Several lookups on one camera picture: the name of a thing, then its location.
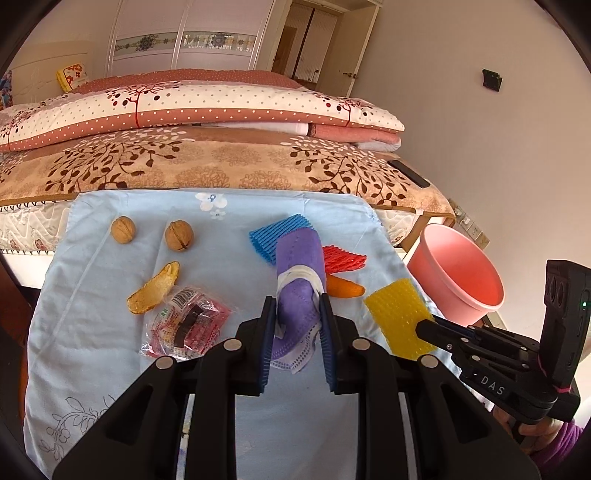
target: yellow foam fruit net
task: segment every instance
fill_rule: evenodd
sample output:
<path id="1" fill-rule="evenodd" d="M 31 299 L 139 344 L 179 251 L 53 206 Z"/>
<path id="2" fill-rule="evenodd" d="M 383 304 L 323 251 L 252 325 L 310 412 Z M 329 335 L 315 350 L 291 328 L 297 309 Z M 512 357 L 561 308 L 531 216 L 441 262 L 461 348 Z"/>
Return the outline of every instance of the yellow foam fruit net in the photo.
<path id="1" fill-rule="evenodd" d="M 434 320 L 408 278 L 401 278 L 375 291 L 365 299 L 365 304 L 394 355 L 416 360 L 435 349 L 415 333 L 421 320 Z"/>

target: folded quilt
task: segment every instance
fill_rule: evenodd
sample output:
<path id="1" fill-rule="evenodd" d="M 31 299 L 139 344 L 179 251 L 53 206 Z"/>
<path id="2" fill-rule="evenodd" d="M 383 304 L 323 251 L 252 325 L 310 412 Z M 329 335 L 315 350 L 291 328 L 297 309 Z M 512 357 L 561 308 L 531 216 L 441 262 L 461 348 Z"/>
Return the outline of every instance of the folded quilt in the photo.
<path id="1" fill-rule="evenodd" d="M 5 109 L 0 112 L 0 151 L 30 150 L 134 128 L 233 121 L 404 130 L 394 115 L 360 99 L 305 88 L 172 80 L 68 93 Z"/>
<path id="2" fill-rule="evenodd" d="M 393 158 L 277 132 L 142 128 L 0 154 L 0 206 L 93 190 L 209 187 L 350 193 L 374 207 L 453 216 L 437 188 L 419 188 L 388 164 Z"/>
<path id="3" fill-rule="evenodd" d="M 323 138 L 333 142 L 362 143 L 382 142 L 386 144 L 399 145 L 400 136 L 396 132 L 385 130 L 374 130 L 367 128 L 347 128 L 337 125 L 311 125 L 310 136 Z"/>

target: floral blanket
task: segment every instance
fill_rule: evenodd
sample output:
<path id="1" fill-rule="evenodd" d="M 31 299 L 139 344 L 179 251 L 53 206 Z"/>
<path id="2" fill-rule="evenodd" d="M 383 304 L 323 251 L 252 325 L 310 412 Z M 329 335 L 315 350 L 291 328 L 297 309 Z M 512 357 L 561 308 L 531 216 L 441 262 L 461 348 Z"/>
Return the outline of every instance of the floral blanket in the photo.
<path id="1" fill-rule="evenodd" d="M 269 131 L 142 128 L 0 154 L 0 206 L 93 190 L 219 187 L 351 193 L 374 207 L 453 215 L 441 192 L 419 188 L 392 158 Z"/>

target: screw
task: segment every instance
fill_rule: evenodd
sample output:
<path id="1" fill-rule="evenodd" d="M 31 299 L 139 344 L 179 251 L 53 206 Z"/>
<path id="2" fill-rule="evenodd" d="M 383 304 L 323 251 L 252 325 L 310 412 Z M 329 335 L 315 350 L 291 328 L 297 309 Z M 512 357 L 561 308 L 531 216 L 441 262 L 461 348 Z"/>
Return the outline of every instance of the screw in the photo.
<path id="1" fill-rule="evenodd" d="M 229 352 L 233 352 L 235 350 L 240 349 L 242 346 L 242 342 L 237 338 L 230 338 L 223 343 L 223 347 L 228 350 Z"/>
<path id="2" fill-rule="evenodd" d="M 367 350 L 371 346 L 368 340 L 365 338 L 356 338 L 353 340 L 353 348 L 355 350 Z"/>
<path id="3" fill-rule="evenodd" d="M 421 363 L 427 368 L 435 368 L 439 365 L 439 360 L 432 355 L 425 355 L 421 358 Z"/>
<path id="4" fill-rule="evenodd" d="M 156 368 L 166 370 L 174 365 L 174 360 L 169 356 L 161 356 L 156 360 Z"/>

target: human hand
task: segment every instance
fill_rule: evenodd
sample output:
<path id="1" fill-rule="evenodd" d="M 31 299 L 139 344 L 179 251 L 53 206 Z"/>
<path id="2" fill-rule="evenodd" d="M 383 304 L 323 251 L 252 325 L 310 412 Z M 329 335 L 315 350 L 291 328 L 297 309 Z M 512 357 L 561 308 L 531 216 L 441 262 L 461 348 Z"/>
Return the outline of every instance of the human hand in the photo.
<path id="1" fill-rule="evenodd" d="M 492 410 L 492 415 L 512 437 L 513 434 L 511 433 L 510 422 L 513 420 L 513 417 L 497 406 Z M 549 417 L 545 417 L 536 425 L 526 425 L 523 423 L 519 426 L 519 433 L 525 437 L 530 437 L 531 441 L 528 442 L 524 440 L 523 444 L 526 446 L 522 447 L 520 445 L 521 450 L 528 455 L 543 450 L 556 438 L 562 425 L 562 421 L 551 419 Z"/>

